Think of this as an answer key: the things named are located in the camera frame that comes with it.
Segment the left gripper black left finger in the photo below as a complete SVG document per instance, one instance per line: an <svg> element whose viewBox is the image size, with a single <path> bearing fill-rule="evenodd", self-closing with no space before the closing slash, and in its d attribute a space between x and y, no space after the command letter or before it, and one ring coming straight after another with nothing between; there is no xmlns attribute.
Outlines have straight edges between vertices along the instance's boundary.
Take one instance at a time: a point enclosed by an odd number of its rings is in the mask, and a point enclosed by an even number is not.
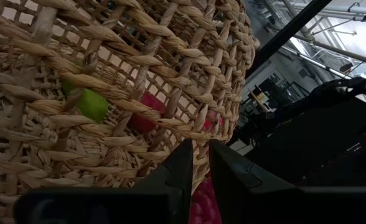
<svg viewBox="0 0 366 224"><path fill-rule="evenodd" d="M43 187L14 207L16 224L187 224L193 145L182 141L133 187Z"/></svg>

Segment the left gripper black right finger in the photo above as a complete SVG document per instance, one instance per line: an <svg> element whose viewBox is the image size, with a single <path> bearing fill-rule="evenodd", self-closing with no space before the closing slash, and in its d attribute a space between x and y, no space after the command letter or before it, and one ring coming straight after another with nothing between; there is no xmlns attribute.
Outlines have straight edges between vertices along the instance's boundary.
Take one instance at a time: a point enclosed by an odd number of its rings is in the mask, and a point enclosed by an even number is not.
<svg viewBox="0 0 366 224"><path fill-rule="evenodd" d="M209 162L223 224L366 224L366 187L296 187L216 139Z"/></svg>

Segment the small red fruit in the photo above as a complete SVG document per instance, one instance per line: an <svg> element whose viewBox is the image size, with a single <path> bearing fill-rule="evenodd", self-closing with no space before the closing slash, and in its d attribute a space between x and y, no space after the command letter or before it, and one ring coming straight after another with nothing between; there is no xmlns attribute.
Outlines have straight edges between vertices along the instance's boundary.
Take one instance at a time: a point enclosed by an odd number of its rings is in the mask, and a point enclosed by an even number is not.
<svg viewBox="0 0 366 224"><path fill-rule="evenodd" d="M141 103L160 112L161 114L164 113L164 110L166 108L165 104L162 101L157 99L148 91L144 93L141 99ZM148 120L147 118L143 118L139 114L133 113L128 122L128 127L141 134L147 134L148 132L156 128L156 124L151 120Z"/></svg>

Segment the green chili pepper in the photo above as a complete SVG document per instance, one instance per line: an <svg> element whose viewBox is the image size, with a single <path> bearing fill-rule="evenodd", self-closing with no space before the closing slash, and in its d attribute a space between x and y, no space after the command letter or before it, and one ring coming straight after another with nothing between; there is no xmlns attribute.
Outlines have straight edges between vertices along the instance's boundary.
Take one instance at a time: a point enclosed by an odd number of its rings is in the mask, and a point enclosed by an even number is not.
<svg viewBox="0 0 366 224"><path fill-rule="evenodd" d="M103 96L86 88L75 87L70 81L62 80L62 90L67 97L65 111L75 109L97 123L101 123L108 112L108 101Z"/></svg>

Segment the woven wicker basket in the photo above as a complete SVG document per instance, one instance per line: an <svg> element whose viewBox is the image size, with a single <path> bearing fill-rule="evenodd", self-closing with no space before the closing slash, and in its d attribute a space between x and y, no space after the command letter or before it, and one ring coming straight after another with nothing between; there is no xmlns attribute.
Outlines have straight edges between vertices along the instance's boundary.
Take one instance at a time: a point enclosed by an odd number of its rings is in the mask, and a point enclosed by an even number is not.
<svg viewBox="0 0 366 224"><path fill-rule="evenodd" d="M185 139L196 189L258 47L243 0L0 0L0 222L31 189L131 188ZM63 79L106 98L101 123L64 110ZM133 113L156 128L130 129Z"/></svg>

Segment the purple grape bunch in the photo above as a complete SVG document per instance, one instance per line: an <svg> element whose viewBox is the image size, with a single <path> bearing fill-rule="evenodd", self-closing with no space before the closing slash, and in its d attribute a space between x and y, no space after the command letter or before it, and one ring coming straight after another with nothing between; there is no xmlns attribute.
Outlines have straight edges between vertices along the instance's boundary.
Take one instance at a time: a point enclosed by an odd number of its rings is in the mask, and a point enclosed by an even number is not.
<svg viewBox="0 0 366 224"><path fill-rule="evenodd" d="M189 224L222 224L210 173L192 195Z"/></svg>

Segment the dark storage rack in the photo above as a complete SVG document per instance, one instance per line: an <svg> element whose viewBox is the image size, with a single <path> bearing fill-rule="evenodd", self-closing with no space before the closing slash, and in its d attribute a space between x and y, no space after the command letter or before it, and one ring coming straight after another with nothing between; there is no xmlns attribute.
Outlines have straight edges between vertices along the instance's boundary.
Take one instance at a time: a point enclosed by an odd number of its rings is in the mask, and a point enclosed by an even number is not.
<svg viewBox="0 0 366 224"><path fill-rule="evenodd" d="M297 82L288 82L276 73L246 90L248 93L240 103L240 126L257 114L274 112L310 94Z"/></svg>

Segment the grey ceiling pipe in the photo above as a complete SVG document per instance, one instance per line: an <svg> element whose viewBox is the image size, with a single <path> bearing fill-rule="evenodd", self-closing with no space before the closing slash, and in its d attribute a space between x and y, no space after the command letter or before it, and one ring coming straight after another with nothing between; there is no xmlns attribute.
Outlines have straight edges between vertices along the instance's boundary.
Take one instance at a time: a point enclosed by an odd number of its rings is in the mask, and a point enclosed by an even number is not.
<svg viewBox="0 0 366 224"><path fill-rule="evenodd" d="M320 16L366 22L366 7L326 6L318 14Z"/></svg>
<svg viewBox="0 0 366 224"><path fill-rule="evenodd" d="M362 55L359 55L359 54L356 54L356 53L352 53L352 52L349 52L349 51L346 51L346 50L343 50L343 49L339 49L339 48L333 47L331 45L323 44L322 42L319 42L319 41L316 41L316 40L310 41L310 40L307 40L307 38L301 37L301 36L298 36L298 35L293 35L293 38L301 40L301 41L305 41L306 43L315 45L317 47L321 47L323 49L330 50L330 51L335 52L337 54L341 54L341 55L344 55L346 57L350 57L350 58L353 58L353 59L356 59L356 60L359 60L361 62L366 63L366 57L365 56L362 56Z"/></svg>
<svg viewBox="0 0 366 224"><path fill-rule="evenodd" d="M346 80L357 77L366 78L366 66L365 70L358 67L350 72L352 67L351 63L348 63L347 65L349 68L346 71L341 72L338 68L329 67L320 60L314 60L289 47L282 46L278 53L290 58L290 61L292 61L292 68L295 69L296 73L300 76L298 84L307 91L312 91L315 87L322 85L323 83L340 78Z"/></svg>

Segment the black metal beam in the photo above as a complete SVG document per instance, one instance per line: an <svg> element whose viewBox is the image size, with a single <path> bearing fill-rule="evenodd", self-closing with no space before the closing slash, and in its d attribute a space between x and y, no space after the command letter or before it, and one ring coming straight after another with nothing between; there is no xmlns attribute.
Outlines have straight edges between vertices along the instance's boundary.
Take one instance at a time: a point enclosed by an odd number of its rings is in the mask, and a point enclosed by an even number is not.
<svg viewBox="0 0 366 224"><path fill-rule="evenodd" d="M283 27L266 45L256 51L253 65L246 71L245 78L251 77L274 53L303 28L314 16L332 0L312 0L297 16Z"/></svg>

